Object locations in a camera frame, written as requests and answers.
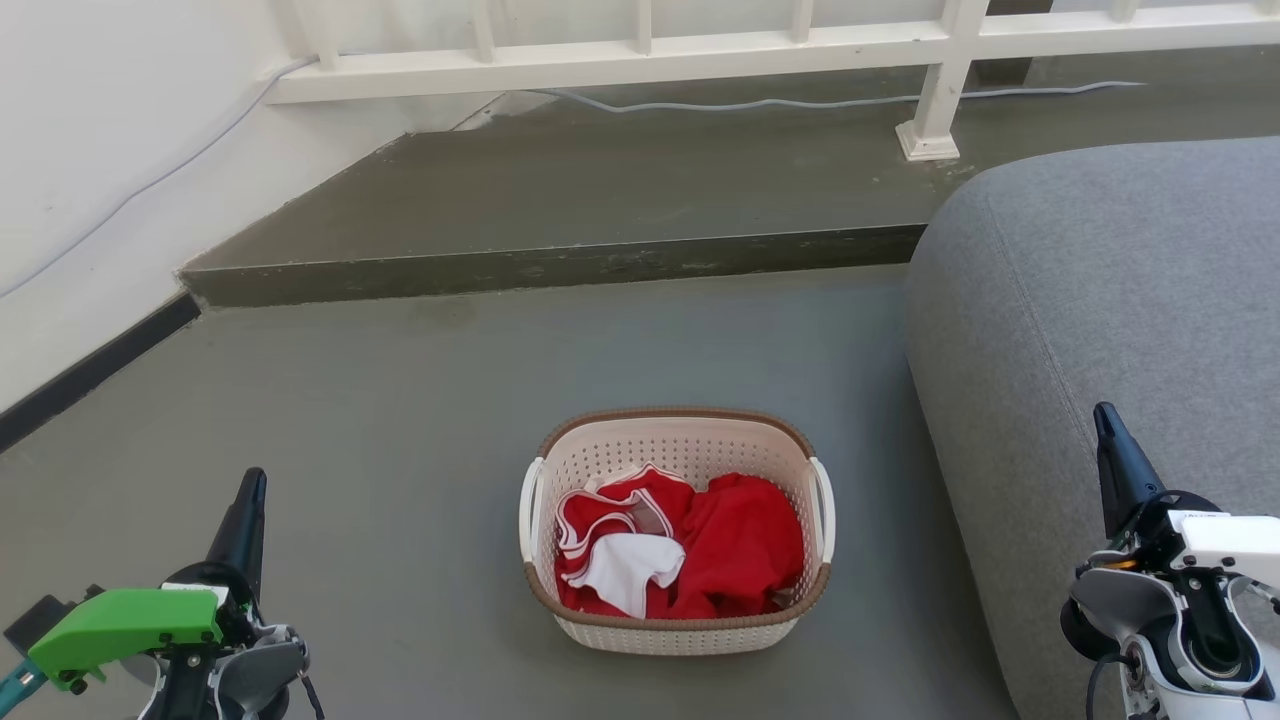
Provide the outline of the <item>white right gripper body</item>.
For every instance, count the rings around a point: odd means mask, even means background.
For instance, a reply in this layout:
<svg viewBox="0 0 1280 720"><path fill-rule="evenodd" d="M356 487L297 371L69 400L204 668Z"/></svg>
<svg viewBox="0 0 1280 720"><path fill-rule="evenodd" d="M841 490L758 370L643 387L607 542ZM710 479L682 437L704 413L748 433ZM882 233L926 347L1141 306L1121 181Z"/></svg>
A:
<svg viewBox="0 0 1280 720"><path fill-rule="evenodd" d="M1171 580L1185 571L1243 578L1256 593L1276 593L1279 520L1233 515L1185 491L1105 502L1105 566Z"/></svg>

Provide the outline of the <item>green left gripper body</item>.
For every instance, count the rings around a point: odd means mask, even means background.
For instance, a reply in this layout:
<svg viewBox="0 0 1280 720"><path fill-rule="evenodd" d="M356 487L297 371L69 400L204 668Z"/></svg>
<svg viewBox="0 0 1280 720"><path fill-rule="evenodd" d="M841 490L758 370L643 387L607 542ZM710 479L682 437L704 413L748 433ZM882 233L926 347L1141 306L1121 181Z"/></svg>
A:
<svg viewBox="0 0 1280 720"><path fill-rule="evenodd" d="M29 661L61 689L102 666L142 653L209 646L234 648L261 591L262 571L195 562L152 588L108 589L84 600L28 650Z"/></svg>

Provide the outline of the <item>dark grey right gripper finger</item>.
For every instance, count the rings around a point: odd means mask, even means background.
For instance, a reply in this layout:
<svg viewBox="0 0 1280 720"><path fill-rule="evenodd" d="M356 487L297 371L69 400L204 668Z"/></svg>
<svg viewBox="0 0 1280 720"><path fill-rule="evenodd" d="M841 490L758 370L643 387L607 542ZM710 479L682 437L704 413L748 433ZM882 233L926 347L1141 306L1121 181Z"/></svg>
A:
<svg viewBox="0 0 1280 720"><path fill-rule="evenodd" d="M1094 405L1093 421L1103 532L1112 541L1165 492L1165 486L1111 402Z"/></svg>

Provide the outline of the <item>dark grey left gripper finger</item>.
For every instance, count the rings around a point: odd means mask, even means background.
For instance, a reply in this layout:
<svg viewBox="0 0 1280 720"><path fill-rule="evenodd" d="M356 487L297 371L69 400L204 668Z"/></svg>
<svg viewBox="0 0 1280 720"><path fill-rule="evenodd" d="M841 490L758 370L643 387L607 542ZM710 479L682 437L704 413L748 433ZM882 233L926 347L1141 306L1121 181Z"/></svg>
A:
<svg viewBox="0 0 1280 720"><path fill-rule="evenodd" d="M257 602L262 583L268 475L244 471L206 555L211 573L224 580L237 603Z"/></svg>

